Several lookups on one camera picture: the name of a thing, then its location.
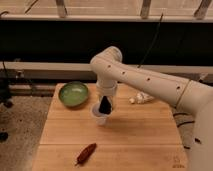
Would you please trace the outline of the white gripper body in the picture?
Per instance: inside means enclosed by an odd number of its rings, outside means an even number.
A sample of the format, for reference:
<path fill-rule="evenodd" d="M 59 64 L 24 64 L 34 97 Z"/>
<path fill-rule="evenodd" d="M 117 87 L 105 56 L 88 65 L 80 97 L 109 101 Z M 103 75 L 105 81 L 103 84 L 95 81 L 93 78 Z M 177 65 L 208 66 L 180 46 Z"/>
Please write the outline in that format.
<path fill-rule="evenodd" d="M 106 96 L 109 100 L 113 100 L 113 97 L 116 95 L 116 92 L 117 92 L 116 85 L 112 87 L 103 87 L 99 83 L 97 83 L 96 89 L 98 92 L 99 99 L 102 99 L 104 96 Z"/>

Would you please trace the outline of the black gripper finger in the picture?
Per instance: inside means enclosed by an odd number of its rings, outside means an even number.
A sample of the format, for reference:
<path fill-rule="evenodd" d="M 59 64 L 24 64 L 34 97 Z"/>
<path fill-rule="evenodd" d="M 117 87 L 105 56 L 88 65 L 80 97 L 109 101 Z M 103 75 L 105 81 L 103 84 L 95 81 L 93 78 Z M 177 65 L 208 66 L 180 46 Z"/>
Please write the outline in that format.
<path fill-rule="evenodd" d="M 110 113 L 110 102 L 108 101 L 107 97 L 104 96 L 100 103 L 99 112 L 104 114 Z"/>

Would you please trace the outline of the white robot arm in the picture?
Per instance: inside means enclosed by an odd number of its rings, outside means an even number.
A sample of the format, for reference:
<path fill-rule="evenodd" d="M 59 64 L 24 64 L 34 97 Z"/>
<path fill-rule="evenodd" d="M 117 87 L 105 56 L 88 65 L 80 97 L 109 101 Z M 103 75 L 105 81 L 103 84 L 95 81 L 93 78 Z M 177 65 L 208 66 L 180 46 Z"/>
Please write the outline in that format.
<path fill-rule="evenodd" d="M 122 63 L 122 53 L 110 46 L 95 55 L 90 66 L 101 96 L 114 96 L 117 82 L 143 91 L 195 117 L 188 171 L 213 171 L 213 87 L 190 79 L 135 68 Z"/>

